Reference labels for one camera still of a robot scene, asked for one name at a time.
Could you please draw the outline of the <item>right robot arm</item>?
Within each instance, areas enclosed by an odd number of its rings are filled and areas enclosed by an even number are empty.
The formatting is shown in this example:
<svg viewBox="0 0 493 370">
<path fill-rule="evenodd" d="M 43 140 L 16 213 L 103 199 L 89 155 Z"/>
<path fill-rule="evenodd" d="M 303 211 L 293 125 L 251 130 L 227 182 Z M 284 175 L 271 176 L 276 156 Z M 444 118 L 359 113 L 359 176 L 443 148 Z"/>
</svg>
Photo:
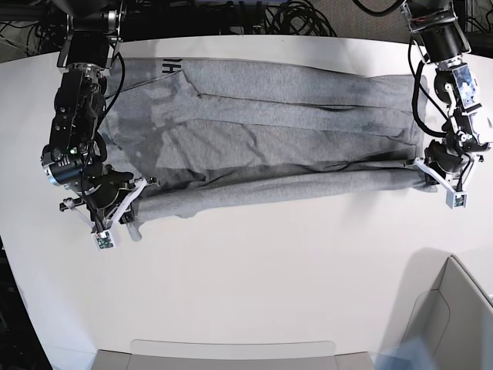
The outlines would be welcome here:
<svg viewBox="0 0 493 370">
<path fill-rule="evenodd" d="M 126 7 L 123 1 L 56 4 L 67 14 L 67 33 L 57 61 L 62 81 L 41 165 L 50 183 L 77 196 L 64 200 L 60 210 L 85 206 L 92 232 L 103 234 L 116 223 L 134 223 L 134 201 L 157 182 L 136 179 L 108 164 L 106 142 L 99 132 L 114 105 L 106 100 L 105 73 L 115 60 L 122 60 L 119 44 Z"/>
</svg>

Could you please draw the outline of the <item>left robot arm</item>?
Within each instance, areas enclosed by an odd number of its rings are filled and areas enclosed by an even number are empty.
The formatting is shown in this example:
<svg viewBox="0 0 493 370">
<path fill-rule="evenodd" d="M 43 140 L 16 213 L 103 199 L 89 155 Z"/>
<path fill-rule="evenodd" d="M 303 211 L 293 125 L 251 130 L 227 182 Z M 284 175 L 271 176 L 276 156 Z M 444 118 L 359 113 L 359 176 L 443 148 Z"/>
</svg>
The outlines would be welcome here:
<svg viewBox="0 0 493 370">
<path fill-rule="evenodd" d="M 448 183 L 451 191 L 461 193 L 466 187 L 475 162 L 492 145 L 492 121 L 481 104 L 475 75 L 463 56 L 471 51 L 451 1 L 396 1 L 384 10 L 374 11 L 361 2 L 356 6 L 373 17 L 384 17 L 398 10 L 404 16 L 411 44 L 421 52 L 414 74 L 411 100 L 416 124 L 429 136 L 423 171 L 437 182 Z M 432 130 L 420 118 L 418 95 L 422 91 L 424 66 L 435 67 L 434 91 L 447 110 L 444 125 Z"/>
</svg>

